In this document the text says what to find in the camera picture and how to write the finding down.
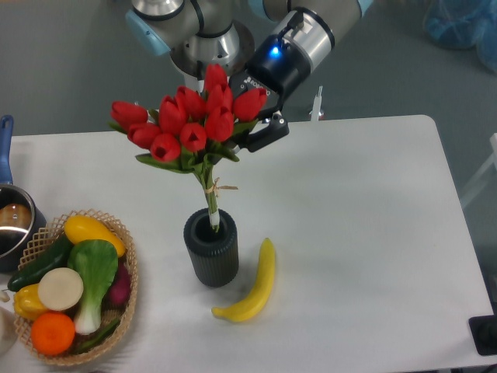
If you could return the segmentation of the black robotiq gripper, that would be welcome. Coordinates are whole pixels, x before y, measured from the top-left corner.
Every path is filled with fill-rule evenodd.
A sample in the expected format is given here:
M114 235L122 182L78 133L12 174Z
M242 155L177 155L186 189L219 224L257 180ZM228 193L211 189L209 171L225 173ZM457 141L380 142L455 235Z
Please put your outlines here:
M263 129L242 135L236 141L238 148L257 152L290 133L288 121L278 110L310 73L308 58L291 42L273 34L260 44L244 69L230 77L229 86L234 98L264 88L267 100L258 118L271 117Z

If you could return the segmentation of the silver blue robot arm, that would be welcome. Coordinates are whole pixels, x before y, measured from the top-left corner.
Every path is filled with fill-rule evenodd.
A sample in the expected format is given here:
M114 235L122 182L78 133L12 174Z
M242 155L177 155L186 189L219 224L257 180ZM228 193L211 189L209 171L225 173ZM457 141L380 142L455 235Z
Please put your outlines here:
M167 54L186 84L200 87L209 64L219 64L235 96L263 87L268 99L258 118L267 126L228 142L250 152L288 135L281 110L288 97L330 54L369 9L369 1L250 1L258 16L276 24L255 46L234 16L232 1L134 1L127 26L144 49Z

